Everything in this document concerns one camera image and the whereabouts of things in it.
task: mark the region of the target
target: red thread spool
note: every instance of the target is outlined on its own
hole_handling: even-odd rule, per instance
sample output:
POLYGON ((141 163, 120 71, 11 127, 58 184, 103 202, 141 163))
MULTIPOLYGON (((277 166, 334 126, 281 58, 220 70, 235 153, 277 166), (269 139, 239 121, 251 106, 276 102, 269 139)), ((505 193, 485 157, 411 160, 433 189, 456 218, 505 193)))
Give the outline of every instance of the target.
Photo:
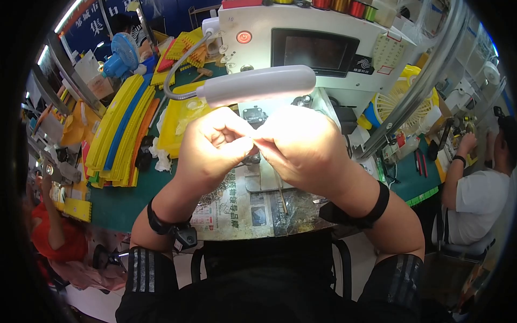
POLYGON ((366 5, 361 1, 352 0, 350 1, 350 7, 348 9, 348 14, 354 16, 356 18, 362 19, 362 14, 364 13, 364 9, 366 5))
POLYGON ((313 0, 312 6, 317 9, 329 10, 331 0, 313 0))

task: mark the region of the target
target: right hand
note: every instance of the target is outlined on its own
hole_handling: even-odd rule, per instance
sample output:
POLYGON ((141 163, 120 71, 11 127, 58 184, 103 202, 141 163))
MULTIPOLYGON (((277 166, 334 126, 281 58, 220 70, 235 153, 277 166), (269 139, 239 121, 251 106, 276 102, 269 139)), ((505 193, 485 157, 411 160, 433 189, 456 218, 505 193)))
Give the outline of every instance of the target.
POLYGON ((353 163, 334 121, 299 106, 279 108, 257 130, 255 145, 287 183, 334 198, 343 194, 346 169, 353 163))
POLYGON ((476 145, 478 140, 476 139, 476 136, 469 132, 463 136, 461 139, 460 145, 458 147, 458 152, 467 154, 469 151, 471 151, 476 145))

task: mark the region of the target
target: red shirt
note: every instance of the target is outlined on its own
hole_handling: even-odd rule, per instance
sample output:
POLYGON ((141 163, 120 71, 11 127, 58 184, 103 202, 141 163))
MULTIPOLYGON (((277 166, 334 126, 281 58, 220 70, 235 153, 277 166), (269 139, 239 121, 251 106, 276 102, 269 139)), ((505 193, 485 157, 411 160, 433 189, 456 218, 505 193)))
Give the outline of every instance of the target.
POLYGON ((65 244, 54 250, 49 244, 50 220, 44 203, 32 211, 32 218, 41 218, 41 223, 33 230, 31 240, 40 254, 58 262, 83 261, 88 253, 88 242, 83 231, 69 219, 61 218, 65 244))

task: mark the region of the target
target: display screen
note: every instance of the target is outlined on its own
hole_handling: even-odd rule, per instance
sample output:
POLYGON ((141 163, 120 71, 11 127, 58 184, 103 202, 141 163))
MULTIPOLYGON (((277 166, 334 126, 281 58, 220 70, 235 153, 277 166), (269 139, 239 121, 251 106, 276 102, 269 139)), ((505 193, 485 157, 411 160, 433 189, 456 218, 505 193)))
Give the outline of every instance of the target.
POLYGON ((338 70, 346 51, 346 42, 287 36, 284 65, 306 65, 311 68, 338 70))

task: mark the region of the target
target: striped shirt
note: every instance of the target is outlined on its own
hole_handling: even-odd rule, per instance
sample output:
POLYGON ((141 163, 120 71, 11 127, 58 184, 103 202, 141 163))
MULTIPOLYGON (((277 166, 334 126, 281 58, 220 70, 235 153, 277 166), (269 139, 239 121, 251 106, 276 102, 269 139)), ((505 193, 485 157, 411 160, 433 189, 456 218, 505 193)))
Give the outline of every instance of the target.
POLYGON ((131 32, 129 34, 135 40, 138 47, 141 47, 144 40, 147 39, 147 36, 140 25, 131 27, 131 32))

